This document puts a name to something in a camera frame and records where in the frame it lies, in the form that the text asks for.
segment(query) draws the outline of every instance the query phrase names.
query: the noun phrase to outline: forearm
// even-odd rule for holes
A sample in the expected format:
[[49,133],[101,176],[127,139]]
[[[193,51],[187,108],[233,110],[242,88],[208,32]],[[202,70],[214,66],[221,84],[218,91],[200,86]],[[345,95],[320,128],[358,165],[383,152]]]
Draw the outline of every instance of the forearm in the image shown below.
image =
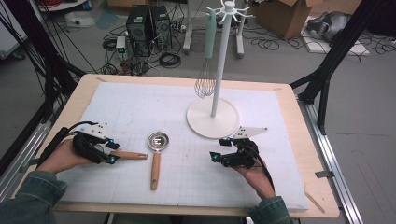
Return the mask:
[[64,195],[66,184],[54,174],[33,171],[23,181],[15,199],[0,204],[6,223],[55,223],[51,207]]

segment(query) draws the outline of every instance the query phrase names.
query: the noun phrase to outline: whisk handle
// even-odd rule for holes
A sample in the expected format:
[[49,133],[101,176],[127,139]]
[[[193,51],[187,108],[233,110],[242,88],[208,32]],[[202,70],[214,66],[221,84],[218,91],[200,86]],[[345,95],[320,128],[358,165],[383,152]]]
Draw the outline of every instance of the whisk handle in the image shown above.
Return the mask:
[[205,57],[210,59],[213,55],[213,46],[215,44],[216,36],[216,12],[211,9],[209,12],[209,19],[206,24],[206,36],[205,36]]

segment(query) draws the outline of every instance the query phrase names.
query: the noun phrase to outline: cardboard box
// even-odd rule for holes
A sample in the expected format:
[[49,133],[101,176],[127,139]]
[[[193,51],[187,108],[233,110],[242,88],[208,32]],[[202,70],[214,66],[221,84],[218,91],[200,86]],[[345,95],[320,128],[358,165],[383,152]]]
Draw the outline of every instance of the cardboard box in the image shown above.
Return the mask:
[[282,39],[300,34],[313,6],[324,0],[275,0],[261,2],[256,22]]
[[129,9],[133,5],[151,6],[151,4],[152,0],[107,0],[107,5],[115,8],[127,7]]
[[312,7],[311,16],[320,16],[323,12],[340,11],[352,15],[361,0],[325,0],[323,4]]
[[248,5],[250,6],[250,9],[247,10],[247,15],[256,16],[260,4],[254,2],[254,0],[249,0]]

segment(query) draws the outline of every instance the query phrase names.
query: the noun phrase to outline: electronic equipment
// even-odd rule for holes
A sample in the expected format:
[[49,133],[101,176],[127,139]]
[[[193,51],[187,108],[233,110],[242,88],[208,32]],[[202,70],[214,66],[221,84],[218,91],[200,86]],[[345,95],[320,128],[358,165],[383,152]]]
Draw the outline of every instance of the electronic equipment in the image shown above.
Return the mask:
[[[86,126],[79,128],[78,131],[73,131],[79,125]],[[76,154],[97,164],[101,162],[114,164],[118,159],[146,160],[148,158],[147,154],[120,151],[120,145],[115,143],[114,139],[106,137],[106,127],[106,123],[91,121],[82,121],[70,128],[62,127],[46,146],[40,158],[36,160],[37,167],[48,159],[57,146],[69,135],[74,135],[73,149]]]
[[315,30],[324,40],[332,43],[334,39],[341,34],[344,27],[346,27],[349,19],[350,15],[343,12],[324,12],[320,17],[309,20],[306,30]]
[[154,31],[154,40],[158,50],[172,48],[170,33],[170,19],[165,6],[151,7],[151,18]]
[[264,174],[267,176],[273,190],[275,190],[273,179],[259,155],[259,148],[257,147],[256,143],[249,139],[251,136],[259,133],[265,133],[267,131],[267,128],[260,129],[240,127],[233,138],[228,137],[219,140],[221,146],[236,146],[236,152],[226,155],[221,155],[218,152],[209,152],[210,157],[213,162],[219,162],[224,167],[245,167],[250,169],[252,167],[256,167],[260,163]]
[[149,43],[153,38],[149,7],[146,5],[132,6],[126,28],[131,40],[133,55],[148,57],[150,55]]
[[128,49],[126,48],[125,36],[121,35],[117,37],[116,50],[121,61],[126,61],[128,59]]
[[174,2],[174,3],[180,3],[180,4],[188,4],[188,0],[163,0],[165,2]]

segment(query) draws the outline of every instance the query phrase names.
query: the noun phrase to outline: white utensil stand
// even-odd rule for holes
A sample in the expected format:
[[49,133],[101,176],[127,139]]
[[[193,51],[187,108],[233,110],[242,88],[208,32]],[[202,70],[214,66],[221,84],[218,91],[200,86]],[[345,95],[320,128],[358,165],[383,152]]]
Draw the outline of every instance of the white utensil stand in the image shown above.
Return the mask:
[[238,11],[248,10],[236,9],[235,2],[227,1],[223,3],[222,8],[214,9],[216,15],[224,14],[221,22],[223,23],[221,43],[219,51],[219,64],[218,71],[216,73],[216,86],[215,94],[213,98],[198,99],[193,102],[187,111],[187,121],[190,127],[195,130],[198,134],[208,138],[224,138],[236,131],[239,127],[239,114],[237,109],[228,101],[219,99],[219,93],[221,89],[221,81],[224,70],[225,57],[227,54],[228,39],[231,27],[232,17],[238,21],[235,14],[245,17],[244,14]]
[[[192,38],[192,24],[191,24],[191,4],[189,3],[190,0],[187,1],[187,27],[186,27],[186,35],[184,37],[184,43],[183,43],[183,51],[185,54],[189,54],[190,51],[190,46],[191,46],[191,38]],[[248,0],[244,0],[244,8],[249,8],[248,6]],[[246,16],[246,11],[243,11],[243,16],[241,18],[241,22],[239,23],[239,28],[236,29],[236,55],[238,58],[242,59],[245,55],[244,52],[244,43],[242,41],[242,32],[244,29],[244,23],[245,23],[245,17]]]

